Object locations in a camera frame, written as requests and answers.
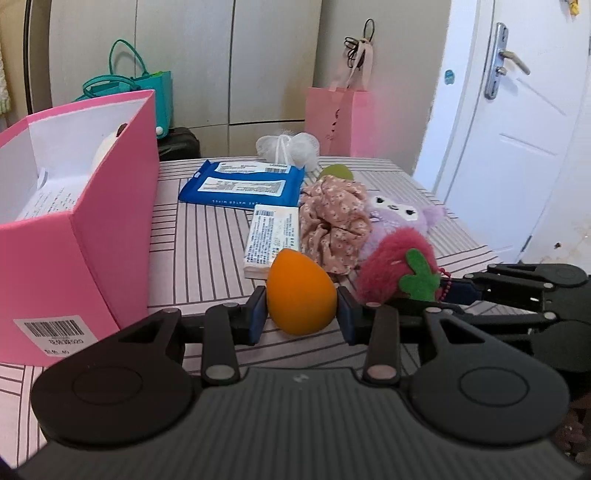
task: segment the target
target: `teal bag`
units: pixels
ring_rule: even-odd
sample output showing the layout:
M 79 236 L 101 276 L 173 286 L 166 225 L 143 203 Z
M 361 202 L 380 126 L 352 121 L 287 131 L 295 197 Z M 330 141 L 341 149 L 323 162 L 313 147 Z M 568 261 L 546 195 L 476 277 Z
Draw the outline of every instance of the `teal bag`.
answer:
M 113 69 L 113 52 L 118 43 L 124 43 L 134 53 L 142 67 L 140 77 L 124 77 L 115 75 Z M 114 93 L 134 92 L 136 90 L 155 90 L 156 92 L 156 136 L 158 138 L 166 137 L 170 120 L 173 115 L 173 83 L 169 72 L 148 73 L 148 69 L 135 48 L 123 38 L 115 40 L 109 53 L 109 75 L 99 75 L 91 78 L 82 85 L 83 94 L 78 100 L 97 98 Z

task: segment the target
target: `wet wipes package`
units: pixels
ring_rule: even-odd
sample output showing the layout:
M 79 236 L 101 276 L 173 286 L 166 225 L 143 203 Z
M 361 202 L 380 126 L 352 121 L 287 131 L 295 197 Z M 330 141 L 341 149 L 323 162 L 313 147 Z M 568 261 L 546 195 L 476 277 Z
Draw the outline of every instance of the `wet wipes package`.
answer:
M 178 194 L 181 202 L 253 209 L 297 206 L 304 170 L 262 161 L 206 160 Z

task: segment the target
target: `green ball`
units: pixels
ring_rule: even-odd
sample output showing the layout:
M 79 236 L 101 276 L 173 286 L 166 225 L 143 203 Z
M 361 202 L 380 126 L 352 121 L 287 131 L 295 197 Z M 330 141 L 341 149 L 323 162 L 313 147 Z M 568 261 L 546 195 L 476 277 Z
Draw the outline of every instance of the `green ball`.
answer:
M 353 173 L 342 163 L 335 163 L 334 165 L 329 165 L 323 171 L 320 172 L 318 178 L 321 179 L 325 175 L 333 175 L 343 180 L 353 180 Z

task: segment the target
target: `bag handle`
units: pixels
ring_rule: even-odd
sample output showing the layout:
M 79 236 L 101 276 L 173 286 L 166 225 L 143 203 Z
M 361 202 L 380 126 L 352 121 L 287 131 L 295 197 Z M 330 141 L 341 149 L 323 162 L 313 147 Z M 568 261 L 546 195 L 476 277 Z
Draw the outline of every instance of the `bag handle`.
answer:
M 142 59 L 138 51 L 133 47 L 133 45 L 129 43 L 127 40 L 124 40 L 123 38 L 118 38 L 117 40 L 115 40 L 113 46 L 111 47 L 111 51 L 109 52 L 109 73 L 111 75 L 115 74 L 115 69 L 113 68 L 113 52 L 115 51 L 115 47 L 118 43 L 127 45 L 127 47 L 134 53 L 135 58 L 138 60 L 139 64 L 142 66 L 142 69 L 144 70 L 142 72 L 142 77 L 149 77 L 150 74 L 148 73 L 148 69 L 146 68 L 144 60 Z
M 135 90 L 142 89 L 142 87 L 140 87 L 132 79 L 124 77 L 123 75 L 99 75 L 97 77 L 91 78 L 90 80 L 87 80 L 86 82 L 84 82 L 84 84 L 82 84 L 82 92 L 88 98 L 97 98 L 99 95 L 92 93 L 92 91 L 90 90 L 90 87 L 93 85 L 96 85 L 97 83 L 103 83 L 103 82 L 126 83 L 127 85 L 129 85 L 129 87 L 130 87 L 129 90 L 131 92 L 133 92 Z
M 374 64 L 374 48 L 372 44 L 369 42 L 367 38 L 361 38 L 359 40 L 359 48 L 357 50 L 357 55 L 355 56 L 355 61 L 353 62 L 353 67 L 349 68 L 347 65 L 347 49 L 343 52 L 343 56 L 340 59 L 339 67 L 337 69 L 337 73 L 335 75 L 335 79 L 331 82 L 329 90 L 334 92 L 343 80 L 343 76 L 349 72 L 349 77 L 345 81 L 345 88 L 349 88 L 351 86 L 351 81 L 353 79 L 353 75 L 355 74 L 355 70 L 359 66 L 359 62 L 363 53 L 365 52 L 365 60 L 363 61 L 363 66 L 361 67 L 362 75 L 361 75 L 361 86 L 363 90 L 367 90 L 369 87 L 369 80 L 371 78 L 371 70 Z

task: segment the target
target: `label sticker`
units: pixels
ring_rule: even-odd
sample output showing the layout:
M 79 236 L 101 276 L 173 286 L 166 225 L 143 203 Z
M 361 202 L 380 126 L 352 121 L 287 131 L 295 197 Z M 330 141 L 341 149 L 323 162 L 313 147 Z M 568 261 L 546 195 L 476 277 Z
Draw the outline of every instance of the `label sticker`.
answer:
M 256 205 L 244 255 L 245 266 L 270 267 L 284 248 L 299 250 L 297 207 Z
M 18 215 L 17 220 L 72 210 L 82 190 L 86 187 L 87 181 L 88 179 L 85 177 L 77 180 L 48 181 L 33 194 L 25 208 Z
M 443 76 L 443 81 L 446 85 L 453 85 L 456 82 L 456 74 L 453 73 L 453 70 L 446 70 L 445 75 Z
M 273 181 L 248 181 L 248 180 L 223 180 L 213 177 L 206 178 L 197 189 L 198 192 L 217 193 L 250 193 L 257 195 L 269 195 L 280 197 L 285 187 L 285 180 Z
M 289 173 L 290 165 L 262 161 L 223 161 L 216 167 L 219 173 Z
M 69 356 L 97 341 L 79 315 L 15 319 L 14 323 L 47 356 Z

